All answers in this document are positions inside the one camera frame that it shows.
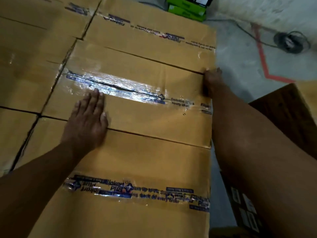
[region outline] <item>brown cardboard box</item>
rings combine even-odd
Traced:
[[[0,106],[41,112],[75,38],[0,18]]]
[[[40,119],[18,166],[56,146],[65,124],[61,120]],[[191,190],[195,195],[209,197],[209,157],[209,149],[109,130],[101,148],[84,157],[55,193],[29,238],[208,237],[208,208],[195,201],[171,202],[166,197],[172,193],[165,195],[165,190],[178,187],[187,190],[186,197],[193,197],[188,194]],[[92,177],[99,178],[96,184],[84,181],[93,181]],[[126,192],[118,190],[117,182],[123,183],[120,185]],[[133,185],[132,191],[127,183]],[[91,185],[100,186],[99,191],[92,190]],[[115,198],[114,194],[132,197]]]
[[[317,159],[317,81],[288,84],[250,105]]]
[[[35,120],[34,114],[0,108],[0,177],[10,171]]]
[[[0,16],[81,38],[100,0],[0,0]]]
[[[111,129],[210,147],[202,83],[202,75],[77,41],[43,115],[67,120],[85,91],[99,88]]]
[[[214,29],[132,0],[102,0],[85,40],[195,72],[215,68]]]

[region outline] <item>person's left arm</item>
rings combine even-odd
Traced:
[[[104,94],[86,93],[75,105],[61,143],[0,178],[0,231],[27,237],[42,210],[79,161],[103,142]]]

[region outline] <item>person's left hand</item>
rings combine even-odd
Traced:
[[[88,153],[102,144],[108,120],[103,112],[105,95],[98,89],[87,92],[78,101],[65,126],[61,143],[70,142],[73,148]]]

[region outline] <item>forearm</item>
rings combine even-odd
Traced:
[[[213,140],[220,167],[255,203],[275,234],[315,232],[316,161],[228,87],[213,91]]]
[[[2,233],[27,237],[50,198],[85,155],[65,142],[0,178]]]

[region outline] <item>green box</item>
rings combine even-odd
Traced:
[[[204,21],[206,19],[206,13],[203,16],[200,16],[174,5],[169,5],[168,12],[174,13],[179,16],[187,17],[189,19],[196,20],[196,21]]]
[[[206,8],[202,7],[198,4],[191,3],[186,0],[166,0],[168,4],[172,4],[173,6],[180,7],[186,11],[189,11],[193,14],[204,16],[206,14]]]

